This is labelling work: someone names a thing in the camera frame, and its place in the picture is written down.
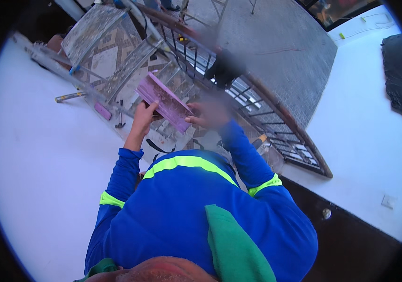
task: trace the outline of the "step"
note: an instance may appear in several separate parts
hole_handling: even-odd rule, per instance
[[[115,99],[123,86],[130,80],[134,72],[148,60],[149,56],[157,50],[157,47],[162,42],[162,39],[156,42],[156,40],[148,36],[119,65],[101,90],[101,93],[107,96],[107,104],[115,103]]]
[[[80,65],[91,48],[106,32],[117,25],[127,12],[127,10],[100,4],[88,10],[62,42],[62,49],[73,66]]]
[[[170,61],[156,77],[166,85],[180,69],[178,65]]]
[[[176,89],[187,79],[192,81],[186,72],[184,70],[178,70],[175,75],[167,82],[165,83],[165,86],[168,87],[168,89],[171,90],[171,92],[175,92]]]

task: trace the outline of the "shoe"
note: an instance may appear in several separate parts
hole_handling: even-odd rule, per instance
[[[171,5],[170,8],[166,8],[169,11],[174,11],[174,12],[179,12],[181,10],[181,7],[179,7],[179,5],[173,6]]]

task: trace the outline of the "neon yellow stripe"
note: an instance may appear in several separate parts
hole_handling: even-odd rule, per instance
[[[202,157],[196,157],[196,156],[176,156],[170,159],[159,161],[145,173],[143,179],[152,178],[154,177],[154,174],[156,174],[157,172],[174,169],[176,168],[176,166],[200,167],[205,171],[218,173],[219,175],[224,177],[227,181],[237,186],[237,184],[232,180],[229,174],[222,171],[218,166],[215,166],[210,161],[206,161]]]
[[[118,206],[120,208],[123,208],[124,202],[118,200],[117,198],[110,196],[107,194],[107,192],[103,192],[101,194],[101,200],[99,200],[100,205],[112,205],[112,206]]]
[[[251,197],[254,197],[254,195],[256,195],[257,192],[264,189],[265,187],[278,186],[278,185],[282,185],[282,184],[283,184],[283,182],[281,181],[281,179],[279,179],[278,175],[275,173],[274,177],[272,179],[270,179],[269,181],[267,181],[266,183],[262,184],[259,187],[249,189],[248,194]]]

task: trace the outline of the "electrical wire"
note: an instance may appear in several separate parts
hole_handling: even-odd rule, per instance
[[[354,18],[361,18],[363,21],[366,21],[365,18],[373,17],[373,16],[376,16],[376,15],[386,15],[386,16],[387,16],[386,13],[378,13],[378,14],[373,14],[373,15],[365,16],[365,17],[361,17],[361,16],[350,17],[350,18],[345,18],[345,17],[343,17],[343,18],[338,18],[337,20],[335,20],[335,22],[338,21],[338,20],[351,20],[351,19],[354,19]]]
[[[379,27],[379,26],[378,26],[379,24],[388,24],[388,23],[389,23],[389,22],[386,22],[386,23],[375,23],[375,25],[377,26],[377,27],[375,27],[375,28],[368,28],[368,29],[360,30],[360,31],[357,31],[357,32],[355,32],[355,33],[353,33],[353,34],[351,34],[351,35],[346,36],[345,38],[339,38],[339,39],[335,39],[335,40],[333,40],[333,41],[335,42],[335,41],[344,40],[344,39],[346,39],[346,38],[353,37],[353,36],[355,36],[355,35],[357,35],[357,34],[359,34],[359,33],[363,33],[363,32],[369,31],[369,30],[388,29],[388,28],[393,27],[393,26],[395,25],[395,24],[391,24],[391,25],[385,26],[385,27]]]

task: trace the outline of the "window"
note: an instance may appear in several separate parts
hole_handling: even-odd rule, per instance
[[[377,0],[318,0],[312,2],[312,0],[298,0],[298,3],[308,10],[326,31],[380,5]]]

